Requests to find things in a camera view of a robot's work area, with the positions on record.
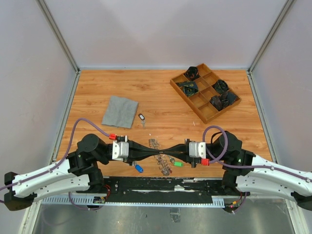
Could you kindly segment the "metal key ring disc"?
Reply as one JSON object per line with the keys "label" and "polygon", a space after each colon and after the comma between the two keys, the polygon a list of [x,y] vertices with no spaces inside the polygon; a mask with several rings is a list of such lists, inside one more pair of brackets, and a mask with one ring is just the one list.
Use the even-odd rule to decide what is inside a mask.
{"label": "metal key ring disc", "polygon": [[[149,147],[152,149],[160,149],[160,144],[154,138],[149,139]],[[172,173],[172,170],[165,158],[165,155],[158,154],[155,155],[154,158],[157,161],[158,168],[164,176],[169,176]]]}

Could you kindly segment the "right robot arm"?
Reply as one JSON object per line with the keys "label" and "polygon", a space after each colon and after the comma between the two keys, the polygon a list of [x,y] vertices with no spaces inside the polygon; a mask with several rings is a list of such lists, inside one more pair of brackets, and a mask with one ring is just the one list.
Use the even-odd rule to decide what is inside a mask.
{"label": "right robot arm", "polygon": [[186,140],[163,150],[163,153],[190,163],[209,166],[219,163],[224,170],[221,190],[234,193],[278,196],[297,203],[305,210],[312,209],[312,174],[292,169],[244,150],[242,141],[234,134],[219,130],[218,138],[195,142]]}

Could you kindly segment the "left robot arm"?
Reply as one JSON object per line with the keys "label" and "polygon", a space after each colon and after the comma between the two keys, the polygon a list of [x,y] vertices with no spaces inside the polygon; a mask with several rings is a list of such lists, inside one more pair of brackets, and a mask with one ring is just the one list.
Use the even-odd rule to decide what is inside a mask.
{"label": "left robot arm", "polygon": [[112,143],[105,143],[97,135],[88,134],[77,143],[74,152],[61,160],[36,171],[17,174],[8,172],[4,176],[8,190],[1,201],[8,210],[19,211],[33,202],[64,193],[101,193],[108,188],[98,164],[110,161],[132,164],[159,150],[140,145],[127,137],[118,137]]}

